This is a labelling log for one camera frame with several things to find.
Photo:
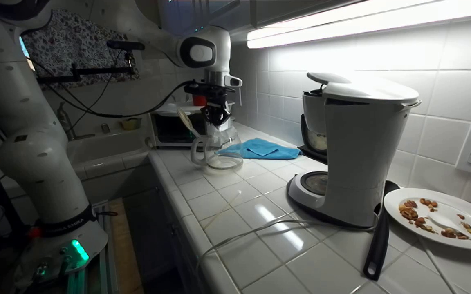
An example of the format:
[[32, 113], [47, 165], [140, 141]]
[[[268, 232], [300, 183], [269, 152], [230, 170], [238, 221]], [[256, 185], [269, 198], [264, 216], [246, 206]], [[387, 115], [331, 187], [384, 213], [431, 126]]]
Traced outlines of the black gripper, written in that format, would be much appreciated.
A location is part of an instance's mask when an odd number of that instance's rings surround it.
[[222, 110], [227, 107], [227, 89], [217, 85], [205, 85], [204, 95], [210, 107], [201, 110], [202, 118], [212, 126], [220, 126], [228, 120], [228, 113]]

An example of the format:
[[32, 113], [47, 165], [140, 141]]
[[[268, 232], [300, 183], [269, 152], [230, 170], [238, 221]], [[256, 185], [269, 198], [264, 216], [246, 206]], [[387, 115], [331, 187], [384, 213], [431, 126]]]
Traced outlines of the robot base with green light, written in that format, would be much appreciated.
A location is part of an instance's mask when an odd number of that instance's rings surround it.
[[107, 234], [96, 221], [57, 237], [35, 237], [17, 259], [14, 288], [27, 290], [60, 275], [84, 270], [106, 244]]

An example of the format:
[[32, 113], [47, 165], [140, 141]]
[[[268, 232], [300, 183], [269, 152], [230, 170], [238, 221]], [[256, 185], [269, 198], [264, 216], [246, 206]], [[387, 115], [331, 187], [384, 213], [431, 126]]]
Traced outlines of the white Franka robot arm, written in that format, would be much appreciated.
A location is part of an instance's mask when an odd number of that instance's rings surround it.
[[39, 226], [52, 234], [93, 221], [68, 157], [66, 136], [21, 54], [17, 36], [52, 17], [50, 0], [0, 0], [0, 169], [30, 197]]

